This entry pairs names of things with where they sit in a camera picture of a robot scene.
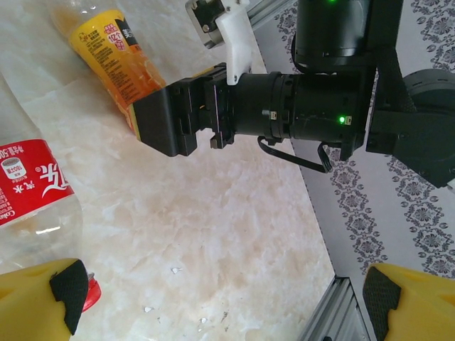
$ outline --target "clear plastic bottle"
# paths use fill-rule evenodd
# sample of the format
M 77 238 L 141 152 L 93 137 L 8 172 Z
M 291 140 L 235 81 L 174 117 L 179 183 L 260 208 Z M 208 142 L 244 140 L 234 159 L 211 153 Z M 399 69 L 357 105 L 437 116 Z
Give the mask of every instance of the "clear plastic bottle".
M 0 103 L 0 274 L 80 258 L 80 203 L 2 74 Z
M 138 139 L 132 103 L 166 86 L 112 0 L 46 0 L 55 27 L 101 79 Z

